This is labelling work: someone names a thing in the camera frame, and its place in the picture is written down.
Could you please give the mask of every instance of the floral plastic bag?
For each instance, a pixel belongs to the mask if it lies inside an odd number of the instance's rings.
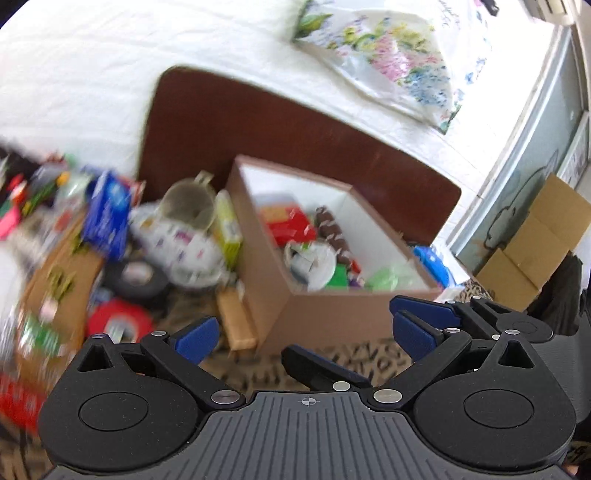
[[[308,0],[294,42],[446,133],[490,53],[488,15],[480,0]]]

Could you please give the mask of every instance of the red package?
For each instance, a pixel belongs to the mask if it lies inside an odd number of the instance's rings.
[[[293,240],[299,244],[316,240],[316,230],[299,205],[269,205],[260,210],[278,247]]]
[[[0,411],[18,427],[36,434],[37,417],[44,400],[6,375],[0,375]]]

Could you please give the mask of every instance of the ribbed black surface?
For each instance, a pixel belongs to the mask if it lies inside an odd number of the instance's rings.
[[[58,467],[47,480],[484,480],[433,453],[400,413],[365,407],[357,393],[259,393],[211,415],[197,439],[151,469],[86,476]],[[553,467],[512,480],[567,480]]]

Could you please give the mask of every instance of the blue gripper pad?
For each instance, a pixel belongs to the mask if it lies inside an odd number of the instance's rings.
[[[415,362],[418,362],[437,347],[437,342],[433,335],[423,330],[401,312],[394,314],[392,330],[396,343]]]
[[[440,330],[449,327],[460,327],[460,318],[448,304],[399,295],[390,300],[390,313],[395,316],[401,310],[416,315],[422,321]]]
[[[206,317],[195,325],[179,330],[171,337],[174,350],[195,365],[207,357],[216,347],[220,338],[217,318]]]

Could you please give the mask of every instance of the pink object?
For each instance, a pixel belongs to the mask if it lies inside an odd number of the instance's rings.
[[[21,221],[20,210],[13,206],[0,219],[0,240],[6,239],[8,234],[12,232]]]

